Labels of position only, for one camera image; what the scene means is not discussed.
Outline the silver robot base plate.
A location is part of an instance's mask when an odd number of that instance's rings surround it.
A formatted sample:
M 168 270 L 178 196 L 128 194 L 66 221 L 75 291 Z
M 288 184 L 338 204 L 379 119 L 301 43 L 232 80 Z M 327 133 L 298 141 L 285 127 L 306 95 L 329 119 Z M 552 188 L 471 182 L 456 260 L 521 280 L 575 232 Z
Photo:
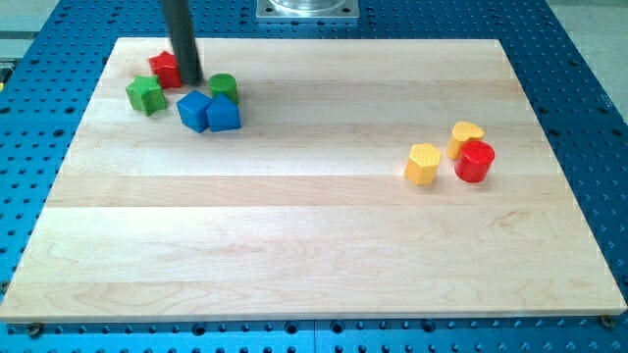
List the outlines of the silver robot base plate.
M 257 0 L 260 20 L 357 20 L 358 0 Z

